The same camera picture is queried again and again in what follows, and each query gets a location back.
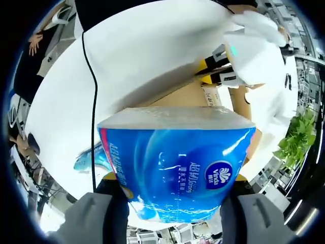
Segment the black pants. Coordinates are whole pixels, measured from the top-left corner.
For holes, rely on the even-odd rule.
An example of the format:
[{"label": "black pants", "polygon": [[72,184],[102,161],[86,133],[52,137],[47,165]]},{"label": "black pants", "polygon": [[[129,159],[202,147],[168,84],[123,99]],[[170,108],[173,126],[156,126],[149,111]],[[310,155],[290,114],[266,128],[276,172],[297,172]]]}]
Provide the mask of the black pants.
[{"label": "black pants", "polygon": [[114,14],[141,4],[156,1],[158,0],[75,0],[79,20],[85,32]]},{"label": "black pants", "polygon": [[103,223],[103,243],[126,244],[127,198],[117,180],[102,179],[96,193],[111,195]]},{"label": "black pants", "polygon": [[43,81],[43,77],[37,75],[40,70],[45,52],[56,31],[56,26],[51,29],[44,30],[43,39],[39,42],[39,48],[34,56],[29,55],[29,42],[26,44],[22,56],[20,58],[15,79],[14,91],[28,103],[32,103],[34,96]]}]

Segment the white table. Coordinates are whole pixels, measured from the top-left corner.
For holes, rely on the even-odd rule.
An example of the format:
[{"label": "white table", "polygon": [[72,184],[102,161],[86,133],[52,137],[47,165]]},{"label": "white table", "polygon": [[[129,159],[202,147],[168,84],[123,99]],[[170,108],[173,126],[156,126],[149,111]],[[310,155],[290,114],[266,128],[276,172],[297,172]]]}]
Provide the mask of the white table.
[{"label": "white table", "polygon": [[[87,31],[85,48],[99,88],[95,124],[191,77],[195,61],[221,44],[221,33],[237,28],[224,24],[229,16],[213,1],[160,1],[128,9]],[[94,82],[79,38],[44,78],[25,127],[41,148],[42,165],[77,199],[92,192],[90,174],[78,173],[73,165],[78,154],[90,148],[93,96]],[[132,226],[170,226],[140,221],[130,211]]]}]

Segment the vinda logo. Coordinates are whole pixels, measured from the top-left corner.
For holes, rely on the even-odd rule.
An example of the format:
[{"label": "vinda logo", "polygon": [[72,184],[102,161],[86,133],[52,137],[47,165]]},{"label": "vinda logo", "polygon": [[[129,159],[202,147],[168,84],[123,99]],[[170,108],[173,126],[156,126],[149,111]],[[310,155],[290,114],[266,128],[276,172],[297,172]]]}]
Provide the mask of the vinda logo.
[{"label": "vinda logo", "polygon": [[231,176],[231,174],[229,173],[229,168],[221,168],[220,169],[219,177],[220,177],[221,183],[225,183],[229,179],[230,176]]},{"label": "vinda logo", "polygon": [[233,168],[227,161],[217,161],[209,165],[205,171],[207,189],[223,188],[231,179]]}]

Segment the person's arm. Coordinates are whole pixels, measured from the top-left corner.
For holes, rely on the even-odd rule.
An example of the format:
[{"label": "person's arm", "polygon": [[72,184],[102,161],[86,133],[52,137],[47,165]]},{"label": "person's arm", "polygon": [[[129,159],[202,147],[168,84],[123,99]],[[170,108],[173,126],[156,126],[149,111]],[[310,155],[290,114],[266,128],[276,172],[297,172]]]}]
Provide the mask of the person's arm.
[{"label": "person's arm", "polygon": [[17,140],[15,138],[13,138],[11,135],[9,135],[9,141],[12,141],[14,143],[17,143]]},{"label": "person's arm", "polygon": [[[257,2],[255,0],[218,0],[217,2],[227,5],[227,7],[235,14],[242,14],[246,10],[260,13],[257,9]],[[285,37],[286,42],[289,42],[289,35],[282,26],[278,26],[278,31]]]},{"label": "person's arm", "polygon": [[87,193],[66,212],[66,221],[50,234],[64,244],[126,244],[127,197],[113,172],[94,193]]}]

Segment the plastic wrap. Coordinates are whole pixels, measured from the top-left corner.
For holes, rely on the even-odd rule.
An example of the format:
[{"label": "plastic wrap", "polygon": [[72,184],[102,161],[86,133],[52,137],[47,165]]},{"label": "plastic wrap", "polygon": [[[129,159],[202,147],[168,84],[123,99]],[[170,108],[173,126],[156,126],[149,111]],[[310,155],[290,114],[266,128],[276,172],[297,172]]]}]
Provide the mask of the plastic wrap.
[{"label": "plastic wrap", "polygon": [[[112,167],[107,160],[102,143],[94,146],[95,166],[102,167],[107,172],[112,172]],[[74,167],[77,171],[91,171],[91,148],[82,152],[77,158]]]},{"label": "plastic wrap", "polygon": [[98,125],[107,158],[144,220],[210,218],[232,187],[254,125],[223,107],[125,109]]}]

